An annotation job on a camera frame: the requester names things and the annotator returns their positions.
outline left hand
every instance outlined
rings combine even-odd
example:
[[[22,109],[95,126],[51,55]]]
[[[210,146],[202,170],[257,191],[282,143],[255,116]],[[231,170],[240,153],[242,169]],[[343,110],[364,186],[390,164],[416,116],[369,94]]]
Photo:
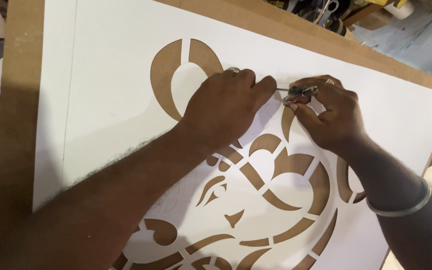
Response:
[[[256,112],[276,91],[276,80],[267,76],[255,84],[255,73],[226,70],[207,78],[191,97],[178,126],[216,151],[240,138]]]

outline workbench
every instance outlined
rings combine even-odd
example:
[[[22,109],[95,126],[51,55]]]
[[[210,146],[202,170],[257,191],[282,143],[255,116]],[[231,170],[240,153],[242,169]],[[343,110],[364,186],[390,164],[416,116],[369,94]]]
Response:
[[[261,0],[158,1],[432,89],[431,76]],[[43,27],[43,0],[9,2],[0,95],[0,237],[32,213]]]

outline bracelet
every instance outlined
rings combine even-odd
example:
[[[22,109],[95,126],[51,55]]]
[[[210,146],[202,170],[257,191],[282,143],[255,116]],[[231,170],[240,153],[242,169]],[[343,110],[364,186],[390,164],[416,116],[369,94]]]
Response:
[[[389,217],[389,218],[398,218],[398,217],[404,217],[407,215],[411,215],[412,213],[417,212],[421,208],[423,208],[431,198],[431,187],[428,185],[428,182],[425,180],[421,181],[423,183],[423,187],[426,189],[426,195],[424,196],[423,200],[421,200],[417,205],[400,211],[380,211],[376,208],[374,208],[370,203],[369,200],[366,198],[366,203],[368,204],[369,209],[376,213],[377,215],[380,215],[381,217]]]

